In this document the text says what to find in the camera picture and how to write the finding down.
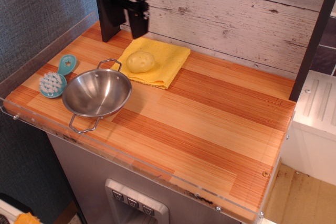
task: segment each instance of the blue fabric wall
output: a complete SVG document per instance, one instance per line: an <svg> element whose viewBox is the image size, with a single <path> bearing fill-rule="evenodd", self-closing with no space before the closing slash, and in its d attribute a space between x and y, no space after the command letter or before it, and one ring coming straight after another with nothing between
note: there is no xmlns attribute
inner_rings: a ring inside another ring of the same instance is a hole
<svg viewBox="0 0 336 224"><path fill-rule="evenodd" d="M0 0L0 82L96 10L96 0ZM46 134L3 113L0 192L45 224L72 200Z"/></svg>

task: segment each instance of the black post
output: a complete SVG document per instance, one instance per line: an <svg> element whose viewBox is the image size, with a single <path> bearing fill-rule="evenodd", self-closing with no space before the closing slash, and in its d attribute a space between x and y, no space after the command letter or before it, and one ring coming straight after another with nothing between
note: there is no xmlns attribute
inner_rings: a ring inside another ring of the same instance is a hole
<svg viewBox="0 0 336 224"><path fill-rule="evenodd" d="M103 1L104 0L97 0L97 7L98 7L102 41L107 42L120 31L120 26L114 26L112 22L109 20L108 17L109 12L106 10Z"/></svg>
<svg viewBox="0 0 336 224"><path fill-rule="evenodd" d="M289 99L297 102L336 0L324 0Z"/></svg>

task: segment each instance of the screw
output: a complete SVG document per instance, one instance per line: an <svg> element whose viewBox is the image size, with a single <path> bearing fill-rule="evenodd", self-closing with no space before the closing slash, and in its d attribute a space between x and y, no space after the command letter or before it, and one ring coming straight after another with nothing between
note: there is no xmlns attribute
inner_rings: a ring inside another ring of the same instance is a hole
<svg viewBox="0 0 336 224"><path fill-rule="evenodd" d="M147 10L143 12L143 19L147 20L150 16L151 14Z"/></svg>
<svg viewBox="0 0 336 224"><path fill-rule="evenodd" d="M263 172L263 176L264 176L265 178L269 177L269 175L270 175L269 172L267 172L267 171Z"/></svg>

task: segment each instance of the stainless steel bowl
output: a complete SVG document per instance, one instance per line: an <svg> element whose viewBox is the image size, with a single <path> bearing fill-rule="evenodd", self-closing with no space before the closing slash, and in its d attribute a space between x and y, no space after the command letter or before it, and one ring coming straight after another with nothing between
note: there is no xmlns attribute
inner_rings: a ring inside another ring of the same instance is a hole
<svg viewBox="0 0 336 224"><path fill-rule="evenodd" d="M99 69L103 62L115 61L118 71ZM93 69L73 78L65 87L62 100L64 106L74 115L69 123L77 133L92 131L104 116L117 113L128 101L132 85L130 80L120 72L121 63L115 59L101 61L97 69ZM77 130L72 123L75 116L98 117L91 129Z"/></svg>

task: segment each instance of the yellow cloth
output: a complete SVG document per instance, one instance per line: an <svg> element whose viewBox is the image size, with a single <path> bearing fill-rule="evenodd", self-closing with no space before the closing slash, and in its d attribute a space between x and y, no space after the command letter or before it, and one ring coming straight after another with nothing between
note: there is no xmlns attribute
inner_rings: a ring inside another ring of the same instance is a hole
<svg viewBox="0 0 336 224"><path fill-rule="evenodd" d="M145 73L132 73L126 61L130 54L137 51L151 53L155 57L155 67ZM167 89L189 54L189 48L141 37L129 44L118 61L122 63L120 71L130 80ZM111 69L117 70L118 67L114 64Z"/></svg>
<svg viewBox="0 0 336 224"><path fill-rule="evenodd" d="M31 215L30 212L26 214L20 214L16 218L14 224L40 224L40 220Z"/></svg>

